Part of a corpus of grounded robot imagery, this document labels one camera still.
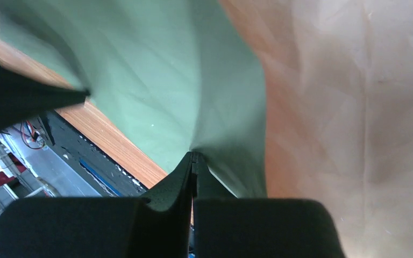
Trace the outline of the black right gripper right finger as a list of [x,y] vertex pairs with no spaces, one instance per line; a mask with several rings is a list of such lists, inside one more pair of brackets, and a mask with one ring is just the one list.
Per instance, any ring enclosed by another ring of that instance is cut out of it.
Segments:
[[333,219],[318,201],[236,198],[193,153],[196,257],[344,257]]

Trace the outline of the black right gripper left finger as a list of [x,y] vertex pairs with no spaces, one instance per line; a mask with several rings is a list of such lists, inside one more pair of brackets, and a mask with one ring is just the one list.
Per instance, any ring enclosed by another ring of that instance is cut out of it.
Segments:
[[139,197],[16,200],[0,215],[0,257],[187,257],[192,162]]

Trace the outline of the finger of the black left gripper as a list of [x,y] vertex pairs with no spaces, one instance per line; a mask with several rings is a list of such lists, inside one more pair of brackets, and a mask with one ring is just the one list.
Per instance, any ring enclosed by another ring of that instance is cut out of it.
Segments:
[[59,88],[0,65],[0,131],[46,111],[83,104],[88,90]]

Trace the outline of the green and peach wrapping paper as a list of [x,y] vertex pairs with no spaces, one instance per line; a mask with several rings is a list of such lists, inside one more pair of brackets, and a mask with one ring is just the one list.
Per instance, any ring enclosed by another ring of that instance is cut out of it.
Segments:
[[413,257],[413,1],[0,1],[4,58],[75,87],[163,171],[304,197],[349,257]]

